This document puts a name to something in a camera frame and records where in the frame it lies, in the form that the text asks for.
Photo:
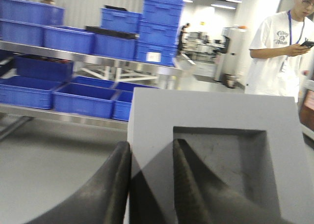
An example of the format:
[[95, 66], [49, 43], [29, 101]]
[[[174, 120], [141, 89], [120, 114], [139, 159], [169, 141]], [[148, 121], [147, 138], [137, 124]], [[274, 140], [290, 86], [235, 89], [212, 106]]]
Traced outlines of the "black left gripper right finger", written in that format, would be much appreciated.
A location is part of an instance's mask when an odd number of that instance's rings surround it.
[[183, 139], [173, 141], [174, 202], [180, 224], [280, 224], [239, 195], [200, 160]]

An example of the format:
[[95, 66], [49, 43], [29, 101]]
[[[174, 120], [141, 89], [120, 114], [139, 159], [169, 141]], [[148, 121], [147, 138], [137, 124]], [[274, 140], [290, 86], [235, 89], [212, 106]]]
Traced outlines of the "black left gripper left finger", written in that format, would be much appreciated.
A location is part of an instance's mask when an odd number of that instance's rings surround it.
[[121, 224], [124, 221], [130, 175], [130, 144], [120, 141], [82, 187], [29, 223]]

